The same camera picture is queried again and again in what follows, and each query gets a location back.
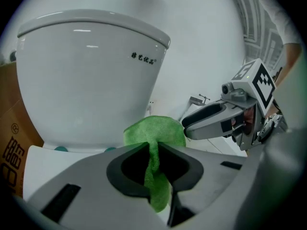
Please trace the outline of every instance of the brown cardboard box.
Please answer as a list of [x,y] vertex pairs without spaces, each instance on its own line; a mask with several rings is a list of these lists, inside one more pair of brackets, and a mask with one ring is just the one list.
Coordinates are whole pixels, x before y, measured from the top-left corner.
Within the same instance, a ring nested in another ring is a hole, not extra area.
[[43,146],[21,98],[16,63],[0,67],[0,176],[23,197],[24,167],[31,145]]

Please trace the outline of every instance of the white wall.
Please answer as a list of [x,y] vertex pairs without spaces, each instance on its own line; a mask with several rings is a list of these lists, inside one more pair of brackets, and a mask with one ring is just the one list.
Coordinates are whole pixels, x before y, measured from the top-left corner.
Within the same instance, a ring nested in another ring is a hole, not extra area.
[[232,0],[25,0],[1,38],[0,52],[8,58],[16,48],[19,26],[29,19],[80,8],[123,13],[171,37],[151,98],[153,115],[179,119],[192,94],[218,99],[221,84],[231,79],[245,57]]

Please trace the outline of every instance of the green cloth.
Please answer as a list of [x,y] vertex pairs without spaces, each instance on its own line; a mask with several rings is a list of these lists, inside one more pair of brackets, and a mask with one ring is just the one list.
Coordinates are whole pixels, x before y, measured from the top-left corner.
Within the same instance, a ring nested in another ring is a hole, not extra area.
[[159,170],[159,141],[185,147],[186,139],[182,125],[170,117],[149,116],[124,131],[125,145],[149,143],[150,157],[144,186],[149,188],[150,203],[156,212],[166,207],[170,196],[169,182],[164,173]]

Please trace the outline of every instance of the toilet tank lid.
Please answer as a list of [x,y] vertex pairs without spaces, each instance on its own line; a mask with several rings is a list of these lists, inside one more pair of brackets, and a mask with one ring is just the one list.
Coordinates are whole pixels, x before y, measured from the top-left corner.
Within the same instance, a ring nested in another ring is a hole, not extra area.
[[66,10],[39,16],[21,25],[17,37],[41,27],[69,22],[96,22],[124,27],[144,34],[169,48],[170,37],[158,28],[119,13],[104,10]]

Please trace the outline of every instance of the toilet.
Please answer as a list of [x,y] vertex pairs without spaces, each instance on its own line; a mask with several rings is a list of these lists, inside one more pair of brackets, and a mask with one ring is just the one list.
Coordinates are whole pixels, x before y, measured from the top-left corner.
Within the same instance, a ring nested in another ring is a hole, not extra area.
[[20,27],[17,75],[44,148],[104,151],[142,119],[170,38],[126,15],[69,10]]

